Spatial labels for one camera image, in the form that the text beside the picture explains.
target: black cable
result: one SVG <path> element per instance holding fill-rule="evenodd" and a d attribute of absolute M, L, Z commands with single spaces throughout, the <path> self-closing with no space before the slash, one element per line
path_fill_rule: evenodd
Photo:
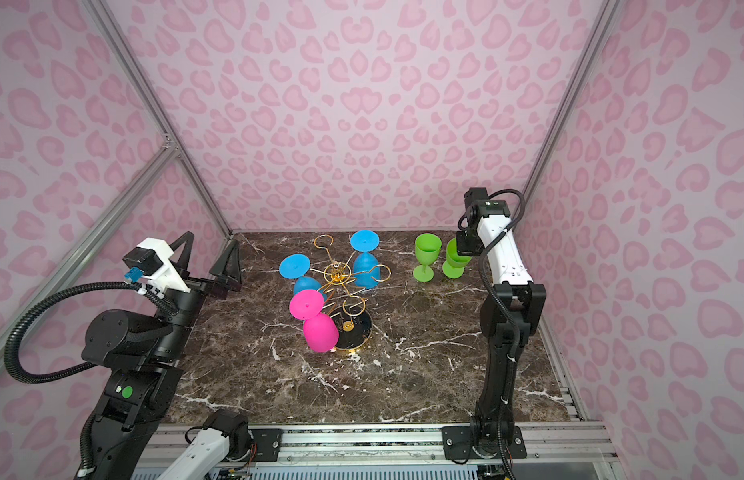
<path fill-rule="evenodd" d="M 69 367 L 64 370 L 58 370 L 57 372 L 51 373 L 31 373 L 22 368 L 20 364 L 20 344 L 22 338 L 28 332 L 30 326 L 38 320 L 42 313 L 47 311 L 49 308 L 62 302 L 66 298 L 70 298 L 74 295 L 80 295 L 81 293 L 95 292 L 98 290 L 140 290 L 145 286 L 141 283 L 124 283 L 124 282 L 98 282 L 98 283 L 87 283 L 85 285 L 72 286 L 60 292 L 53 293 L 41 302 L 38 302 L 34 306 L 28 309 L 28 311 L 17 321 L 12 328 L 9 338 L 6 339 L 4 345 L 4 367 L 7 372 L 12 376 L 13 379 L 22 383 L 47 383 L 54 382 L 55 380 L 64 379 L 68 376 L 75 375 L 77 373 L 89 370 L 96 366 L 94 363 L 84 362 Z M 156 305 L 156 308 L 166 316 L 172 316 L 177 313 L 178 309 L 167 299 L 159 298 L 154 292 L 148 290 L 146 292 L 146 298 Z"/>
<path fill-rule="evenodd" d="M 466 226 L 463 226 L 463 220 L 465 218 L 466 218 L 466 215 L 465 214 L 462 214 L 460 216 L 460 219 L 457 221 L 457 229 L 458 230 L 463 230 L 463 231 L 468 230 L 468 226 L 467 225 Z"/>
<path fill-rule="evenodd" d="M 81 452 L 81 464 L 79 466 L 79 471 L 87 471 L 90 468 L 95 466 L 95 454 L 92 453 L 92 425 L 95 423 L 95 413 L 92 412 L 89 414 L 89 417 L 87 417 L 86 422 L 84 422 L 84 427 L 82 427 L 81 434 L 79 435 L 79 451 Z M 88 478 L 89 473 L 78 477 L 78 478 Z"/>
<path fill-rule="evenodd" d="M 191 431 L 193 431 L 193 430 L 201 430 L 202 428 L 204 428 L 204 427 L 203 426 L 194 426 L 194 427 L 189 428 L 188 430 L 185 430 L 185 441 L 189 445 L 191 445 L 191 439 L 188 438 L 188 434 L 191 433 Z"/>
<path fill-rule="evenodd" d="M 502 469 L 505 470 L 505 474 L 508 477 L 508 480 L 516 480 L 516 476 L 513 475 L 513 470 L 511 469 L 511 464 L 508 459 L 508 446 L 506 445 L 506 440 L 502 438 L 500 440 L 500 459 L 502 460 Z"/>

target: marble table surface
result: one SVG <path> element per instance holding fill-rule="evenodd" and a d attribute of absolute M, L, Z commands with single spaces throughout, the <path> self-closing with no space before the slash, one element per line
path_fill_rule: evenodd
<path fill-rule="evenodd" d="M 420 233 L 380 233 L 372 253 L 393 275 L 367 293 L 374 330 L 354 354 L 312 352 L 289 313 L 294 281 L 278 265 L 300 253 L 322 270 L 328 259 L 313 245 L 318 234 L 237 235 L 244 287 L 204 305 L 166 421 L 200 425 L 216 408 L 231 408 L 255 424 L 466 422 L 486 370 L 478 313 L 486 294 L 476 260 L 458 280 L 441 271 L 454 232 L 436 232 L 444 246 L 435 277 L 415 281 Z M 347 259 L 349 233 L 332 235 L 333 255 Z M 514 411 L 518 422 L 569 420 L 540 335 L 520 360 Z"/>

